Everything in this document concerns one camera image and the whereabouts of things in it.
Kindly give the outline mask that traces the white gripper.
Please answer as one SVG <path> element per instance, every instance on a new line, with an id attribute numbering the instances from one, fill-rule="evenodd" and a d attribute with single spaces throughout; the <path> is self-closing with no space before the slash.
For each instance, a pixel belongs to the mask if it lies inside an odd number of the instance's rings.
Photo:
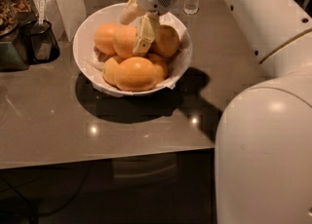
<path id="1" fill-rule="evenodd" d="M 143 16 L 145 12 L 164 15 L 175 2 L 176 0 L 129 0 L 120 16 L 120 23 L 128 25 L 136 18 Z M 157 15 L 146 14 L 138 20 L 133 48 L 135 56 L 145 56 L 155 41 L 160 27 Z"/>

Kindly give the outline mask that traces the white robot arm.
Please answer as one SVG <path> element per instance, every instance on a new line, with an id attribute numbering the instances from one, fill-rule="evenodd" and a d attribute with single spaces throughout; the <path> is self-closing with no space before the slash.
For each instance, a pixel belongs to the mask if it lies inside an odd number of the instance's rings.
<path id="1" fill-rule="evenodd" d="M 267 81 L 217 127 L 217 224 L 312 224 L 312 20 L 294 0 L 224 0 Z"/>

